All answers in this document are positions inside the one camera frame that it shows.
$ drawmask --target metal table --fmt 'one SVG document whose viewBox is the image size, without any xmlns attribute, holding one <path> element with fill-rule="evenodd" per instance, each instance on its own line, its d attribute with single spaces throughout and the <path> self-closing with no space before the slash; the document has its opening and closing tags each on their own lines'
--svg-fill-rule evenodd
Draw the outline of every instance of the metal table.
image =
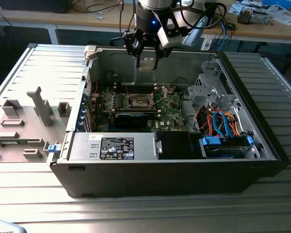
<svg viewBox="0 0 291 233">
<path fill-rule="evenodd" d="M 59 70 L 67 63 L 81 67 L 83 49 L 55 45 L 26 49 L 0 87 L 0 102 L 13 93 L 13 88 L 24 90 L 31 83 L 42 82 L 39 76 L 21 77 L 26 69 Z M 49 94 L 65 88 L 74 91 L 73 80 L 50 81 L 53 89 Z M 67 98 L 53 99 L 52 105 Z M 19 224 L 29 233 L 291 231 L 291 165 L 241 194 L 73 199 L 46 163 L 0 163 L 0 219 Z"/>
</svg>

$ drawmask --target desk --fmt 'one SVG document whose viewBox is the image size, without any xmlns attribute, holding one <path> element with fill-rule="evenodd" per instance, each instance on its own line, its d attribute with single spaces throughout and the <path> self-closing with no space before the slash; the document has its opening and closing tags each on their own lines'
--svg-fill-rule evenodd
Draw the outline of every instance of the desk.
<svg viewBox="0 0 291 233">
<path fill-rule="evenodd" d="M 223 0 L 227 9 L 234 3 L 233 0 Z M 56 30 L 82 30 L 82 31 L 101 31 L 101 32 L 119 32 L 118 8 L 103 11 L 103 19 L 95 18 L 91 15 L 79 13 L 71 9 L 68 14 L 56 14 L 49 12 L 28 12 L 28 11 L 5 11 L 0 7 L 1 14 L 13 25 L 17 27 L 45 28 L 48 30 L 52 44 L 59 44 Z M 128 27 L 132 14 L 132 5 L 126 4 L 122 15 L 122 28 Z M 229 22 L 236 24 L 236 30 L 232 37 L 234 40 L 258 41 L 271 43 L 291 44 L 291 26 L 286 26 L 273 19 L 270 19 L 268 25 L 249 24 L 243 25 L 237 23 L 237 16 L 227 14 Z M 0 25 L 9 26 L 0 16 Z M 204 30 L 202 37 L 204 43 L 202 49 L 207 49 L 210 43 L 217 35 L 221 33 L 219 26 Z"/>
</svg>

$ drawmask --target warning label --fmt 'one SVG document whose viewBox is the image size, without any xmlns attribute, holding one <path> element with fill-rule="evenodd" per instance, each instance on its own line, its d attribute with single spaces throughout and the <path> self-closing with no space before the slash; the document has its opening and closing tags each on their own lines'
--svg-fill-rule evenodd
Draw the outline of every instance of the warning label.
<svg viewBox="0 0 291 233">
<path fill-rule="evenodd" d="M 103 137 L 101 139 L 101 160 L 134 159 L 133 137 Z"/>
</svg>

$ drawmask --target motherboard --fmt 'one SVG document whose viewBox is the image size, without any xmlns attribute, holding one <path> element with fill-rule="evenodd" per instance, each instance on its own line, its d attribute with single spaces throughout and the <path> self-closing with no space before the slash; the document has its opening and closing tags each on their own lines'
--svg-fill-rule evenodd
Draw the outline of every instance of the motherboard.
<svg viewBox="0 0 291 233">
<path fill-rule="evenodd" d="M 173 86 L 106 87 L 92 94 L 96 132 L 187 131 Z"/>
</svg>

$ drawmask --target green circuit board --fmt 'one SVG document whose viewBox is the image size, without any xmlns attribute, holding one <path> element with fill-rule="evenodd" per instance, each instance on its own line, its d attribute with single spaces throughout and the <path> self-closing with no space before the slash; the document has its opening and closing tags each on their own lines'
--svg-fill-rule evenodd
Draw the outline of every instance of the green circuit board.
<svg viewBox="0 0 291 233">
<path fill-rule="evenodd" d="M 169 87 L 159 89 L 153 93 L 153 110 L 159 112 L 156 119 L 149 119 L 147 126 L 142 129 L 121 129 L 118 132 L 155 132 L 155 131 L 187 131 L 184 120 L 179 109 L 179 98 L 177 92 L 166 94 Z M 96 115 L 97 132 L 117 132 L 112 123 L 114 109 L 129 112 L 131 104 L 129 99 L 138 94 L 116 94 L 109 89 L 101 92 L 101 99 L 103 100 L 102 113 Z"/>
</svg>

